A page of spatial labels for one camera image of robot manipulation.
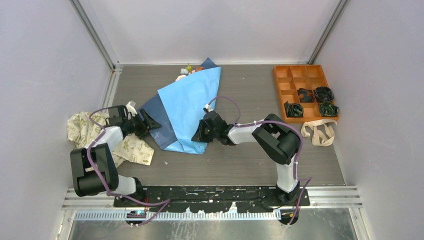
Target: light blue fabric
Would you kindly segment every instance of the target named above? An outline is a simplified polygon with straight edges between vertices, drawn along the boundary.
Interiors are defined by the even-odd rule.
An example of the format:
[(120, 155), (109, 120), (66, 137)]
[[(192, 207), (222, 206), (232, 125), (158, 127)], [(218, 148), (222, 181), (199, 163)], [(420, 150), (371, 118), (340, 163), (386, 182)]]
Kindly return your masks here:
[(192, 141), (192, 137), (205, 115), (203, 108), (218, 94), (220, 76), (220, 67), (205, 69), (157, 91), (177, 138), (164, 150), (189, 154), (205, 152), (207, 143)]

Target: white wall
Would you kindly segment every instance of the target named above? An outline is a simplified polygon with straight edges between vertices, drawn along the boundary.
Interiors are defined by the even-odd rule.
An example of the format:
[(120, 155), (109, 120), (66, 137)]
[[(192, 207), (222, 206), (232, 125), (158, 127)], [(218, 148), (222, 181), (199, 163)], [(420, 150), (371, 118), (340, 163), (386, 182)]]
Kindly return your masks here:
[(83, 2), (121, 64), (186, 64), (306, 62), (338, 1)]
[(53, 239), (72, 185), (66, 121), (100, 106), (110, 70), (68, 0), (0, 6), (0, 238)]
[(318, 57), (375, 239), (423, 239), (424, 1), (353, 0)]

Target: bag handle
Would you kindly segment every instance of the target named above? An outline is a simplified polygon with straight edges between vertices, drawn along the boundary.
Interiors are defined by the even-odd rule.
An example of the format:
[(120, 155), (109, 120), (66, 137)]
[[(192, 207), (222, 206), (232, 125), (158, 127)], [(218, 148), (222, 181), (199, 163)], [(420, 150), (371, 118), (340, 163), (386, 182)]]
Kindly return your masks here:
[[(303, 137), (310, 137), (311, 134), (306, 131), (306, 127), (313, 130), (313, 136), (312, 136), (312, 145), (314, 146), (321, 146), (321, 147), (327, 147), (333, 144), (334, 142), (334, 130), (333, 127), (330, 125), (327, 125), (328, 123), (334, 123), (337, 125), (337, 121), (331, 120), (331, 119), (321, 119), (321, 120), (315, 120), (315, 121), (307, 121), (302, 125), (302, 129), (300, 132), (302, 133)], [(318, 126), (324, 125), (325, 134), (318, 130)]]

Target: metal frame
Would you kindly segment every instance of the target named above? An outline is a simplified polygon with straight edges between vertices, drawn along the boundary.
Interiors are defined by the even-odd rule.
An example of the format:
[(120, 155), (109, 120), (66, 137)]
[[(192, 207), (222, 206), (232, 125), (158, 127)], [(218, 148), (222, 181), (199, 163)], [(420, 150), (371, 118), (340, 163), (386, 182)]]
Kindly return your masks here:
[(310, 56), (309, 61), (307, 64), (314, 64), (315, 61), (318, 58), (318, 55), (320, 54), (321, 50), (323, 49), (324, 44), (326, 43), (327, 39), (329, 38), (332, 30), (337, 24), (337, 21), (340, 19), (340, 16), (342, 15), (343, 11), (345, 10), (346, 6), (351, 0), (339, 0), (337, 6), (334, 9), (334, 12), (332, 13), (330, 20), (325, 27), (324, 32), (322, 33), (321, 37), (319, 38), (318, 43), (316, 44), (315, 49), (312, 52), (312, 55)]
[(99, 37), (99, 34), (97, 33), (95, 27), (90, 21), (90, 18), (87, 15), (80, 0), (69, 0), (69, 2), (72, 4), (76, 14), (78, 14), (79, 18), (82, 21), (82, 24), (84, 25), (90, 37), (93, 39), (94, 44), (100, 51), (107, 65), (109, 66), (111, 70), (113, 70), (115, 68), (116, 63), (112, 60), (111, 55), (109, 54), (109, 51), (107, 51), (107, 49), (105, 48), (105, 45), (103, 44), (101, 38)]
[[(369, 240), (361, 210), (361, 198), (355, 186), (310, 186), (307, 188), (310, 206), (302, 209), (349, 209), (354, 231), (361, 240)], [(78, 197), (73, 188), (69, 188), (62, 206), (62, 223), (57, 239), (68, 239), (74, 221), (125, 221), (130, 211), (141, 210), (144, 207), (113, 207), (114, 197), (105, 193), (95, 196)], [(228, 212), (222, 213), (192, 213), (188, 209), (183, 213), (161, 212), (153, 221), (225, 221), (225, 220), (274, 220), (281, 218), (280, 210), (293, 209), (293, 206), (283, 206), (274, 212), (267, 213), (237, 213), (235, 203)]]
[(122, 68), (122, 65), (117, 64), (113, 72), (110, 74), (109, 80), (107, 81), (106, 91), (104, 92), (103, 100), (101, 102), (101, 108), (112, 106), (115, 93), (117, 91), (118, 81), (122, 73)]
[[(111, 44), (107, 40), (106, 34), (103, 32), (100, 22), (96, 19), (95, 12), (93, 8), (91, 7), (90, 3), (84, 0), (69, 0), (69, 1), (72, 3), (76, 13), (80, 17), (82, 23), (84, 24), (91, 38), (94, 40), (95, 45), (101, 52), (105, 61), (107, 62), (107, 64), (109, 65), (111, 69), (114, 69), (116, 64), (119, 64), (119, 59), (116, 57)], [(316, 44), (307, 64), (315, 63), (318, 55), (321, 52), (321, 49), (323, 48), (325, 42), (327, 41), (337, 21), (339, 20), (340, 16), (342, 15), (343, 11), (345, 10), (349, 2), (350, 0), (338, 1), (337, 6), (335, 7), (333, 11), (327, 26), (322, 32), (321, 37), (319, 38), (318, 43)]]

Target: orange compartment tray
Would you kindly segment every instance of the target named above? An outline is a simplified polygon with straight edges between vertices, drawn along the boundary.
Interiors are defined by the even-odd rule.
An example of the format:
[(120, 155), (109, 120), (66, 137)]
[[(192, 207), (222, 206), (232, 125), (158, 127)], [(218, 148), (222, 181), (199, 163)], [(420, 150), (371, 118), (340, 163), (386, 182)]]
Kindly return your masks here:
[[(321, 65), (276, 65), (273, 68), (275, 91), (282, 119), (288, 124), (303, 124), (321, 119), (339, 120), (337, 116), (321, 116), (318, 103), (301, 102), (298, 89), (314, 90), (317, 87), (329, 87)], [(284, 103), (297, 103), (303, 107), (303, 117), (287, 117)]]

